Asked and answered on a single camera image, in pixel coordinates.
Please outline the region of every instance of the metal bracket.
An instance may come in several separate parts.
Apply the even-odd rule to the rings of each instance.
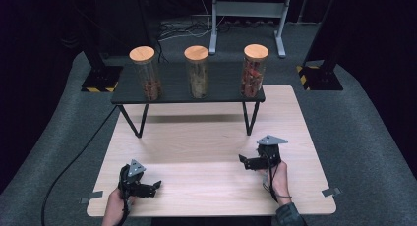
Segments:
[[[281,143],[288,143],[288,140],[283,140],[283,139],[280,139],[271,135],[267,135],[257,141],[257,144],[262,144],[262,145],[273,145],[273,144],[281,144]]]
[[[132,176],[140,174],[140,173],[142,173],[146,170],[147,170],[147,168],[145,168],[142,164],[140,164],[138,161],[132,159],[131,165],[129,167],[128,176],[132,177]]]
[[[334,189],[326,189],[322,191],[323,196],[328,197],[330,195],[336,197],[337,195],[342,194],[343,192],[341,191],[340,188],[334,188]]]
[[[87,204],[89,203],[89,200],[92,198],[102,198],[102,197],[103,197],[103,191],[93,192],[93,193],[90,193],[87,198],[80,198],[79,203]]]

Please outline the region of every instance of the human arm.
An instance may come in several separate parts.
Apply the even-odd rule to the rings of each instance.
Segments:
[[[272,188],[279,204],[279,209],[275,215],[276,221],[278,226],[305,226],[307,225],[306,222],[291,200],[288,190],[287,168],[287,164],[281,161],[270,172],[269,170],[262,170],[264,174],[268,175],[268,183],[270,183],[270,173],[272,173]]]
[[[119,225],[119,222],[123,218],[124,202],[121,198],[122,193],[119,189],[113,190],[108,196],[107,206],[105,208],[102,226],[114,226]],[[131,204],[135,203],[136,197],[129,197]]]

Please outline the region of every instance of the human hand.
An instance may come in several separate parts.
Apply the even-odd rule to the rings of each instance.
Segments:
[[[281,161],[277,166],[271,169],[272,188],[275,191],[275,195],[279,205],[285,205],[291,202],[291,197],[288,190],[287,168],[287,164],[284,161]],[[264,169],[258,171],[263,175],[267,175],[268,183],[270,183],[271,175],[269,170]]]
[[[129,202],[134,204],[136,197],[129,197]],[[107,206],[105,208],[105,213],[102,226],[114,226],[117,225],[123,218],[123,208],[124,202],[122,200],[122,192],[119,189],[113,190],[108,196]]]

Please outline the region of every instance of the table leg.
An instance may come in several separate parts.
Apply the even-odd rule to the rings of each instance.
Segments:
[[[141,128],[140,128],[139,132],[136,129],[135,125],[133,124],[132,120],[130,119],[128,113],[126,112],[125,107],[123,105],[117,105],[117,107],[119,107],[119,110],[122,112],[123,116],[125,117],[126,121],[129,124],[129,126],[131,127],[131,129],[135,133],[135,136],[140,139],[142,137],[142,133],[144,132],[144,125],[145,125],[145,120],[147,119],[147,115],[148,115],[149,104],[145,105],[144,113],[142,114]]]
[[[211,8],[211,38],[209,40],[208,53],[215,54],[215,46],[217,45],[217,0],[212,0]]]
[[[252,133],[252,129],[254,128],[255,120],[257,119],[260,102],[258,101],[255,103],[254,114],[252,114],[251,125],[249,125],[248,113],[246,111],[246,103],[242,102],[242,106],[243,106],[243,116],[245,117],[246,134],[250,136]]]
[[[276,30],[274,32],[275,43],[276,43],[276,47],[278,48],[279,58],[285,58],[286,57],[284,44],[282,43],[282,37],[281,36],[282,36],[282,31],[284,29],[286,16],[287,16],[287,13],[288,13],[289,1],[290,0],[285,0],[285,2],[284,2],[284,6],[282,7],[281,20],[279,21],[279,27],[278,27],[278,30]]]

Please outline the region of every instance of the sleeve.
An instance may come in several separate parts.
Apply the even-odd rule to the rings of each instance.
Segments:
[[[307,226],[293,202],[281,206],[276,211],[275,217],[278,226]]]

